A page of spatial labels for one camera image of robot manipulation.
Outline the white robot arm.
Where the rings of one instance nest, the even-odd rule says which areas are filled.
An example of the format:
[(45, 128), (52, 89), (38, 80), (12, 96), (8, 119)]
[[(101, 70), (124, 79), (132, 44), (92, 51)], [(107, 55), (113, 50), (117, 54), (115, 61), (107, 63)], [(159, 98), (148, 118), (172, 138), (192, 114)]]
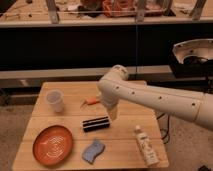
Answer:
[(113, 109), (120, 99), (164, 112), (213, 131), (213, 94), (128, 82), (128, 71), (114, 65), (97, 83), (101, 102)]

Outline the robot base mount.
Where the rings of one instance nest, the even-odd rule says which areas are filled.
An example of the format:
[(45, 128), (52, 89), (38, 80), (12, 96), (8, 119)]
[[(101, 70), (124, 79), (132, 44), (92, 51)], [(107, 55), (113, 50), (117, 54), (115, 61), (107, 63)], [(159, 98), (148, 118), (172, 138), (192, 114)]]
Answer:
[(213, 38), (173, 45), (170, 68), (176, 78), (213, 76)]

